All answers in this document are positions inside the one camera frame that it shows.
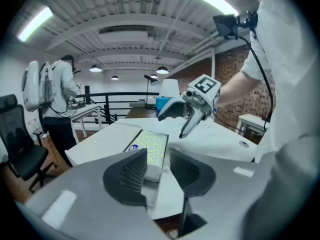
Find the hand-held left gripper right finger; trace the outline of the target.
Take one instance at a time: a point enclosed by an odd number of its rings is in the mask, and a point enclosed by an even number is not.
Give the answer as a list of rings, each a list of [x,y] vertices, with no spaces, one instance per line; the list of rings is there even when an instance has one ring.
[[[183,191],[178,237],[271,240],[302,211],[318,184],[318,137],[304,135],[260,162],[171,148],[170,170]]]

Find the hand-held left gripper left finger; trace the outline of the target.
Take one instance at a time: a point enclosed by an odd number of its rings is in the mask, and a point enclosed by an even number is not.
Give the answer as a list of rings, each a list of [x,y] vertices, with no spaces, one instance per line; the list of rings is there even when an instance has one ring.
[[[45,240],[165,240],[141,193],[146,171],[145,148],[86,162],[17,208]]]

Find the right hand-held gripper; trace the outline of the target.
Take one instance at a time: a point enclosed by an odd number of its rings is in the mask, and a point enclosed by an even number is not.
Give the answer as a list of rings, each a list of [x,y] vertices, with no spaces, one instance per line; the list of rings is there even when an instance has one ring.
[[[201,120],[209,117],[219,101],[221,94],[221,83],[212,77],[202,74],[188,84],[188,89],[181,96],[172,97],[163,106],[157,118],[158,121],[166,118],[183,118],[186,109],[188,119],[181,128],[179,138],[186,138]]]

